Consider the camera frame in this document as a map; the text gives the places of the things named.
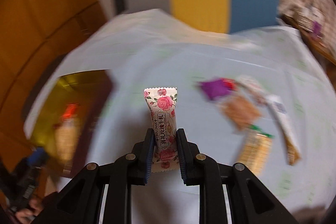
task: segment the purple candy wrapper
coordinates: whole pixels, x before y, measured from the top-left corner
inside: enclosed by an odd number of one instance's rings
[[[211,82],[200,82],[199,84],[210,100],[215,100],[217,97],[223,97],[231,93],[231,90],[224,85],[222,79]]]

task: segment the red candy wrapper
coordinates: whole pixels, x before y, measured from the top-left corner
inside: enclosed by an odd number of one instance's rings
[[[175,119],[177,88],[145,89],[144,97],[151,111],[156,143],[152,172],[178,169]]]

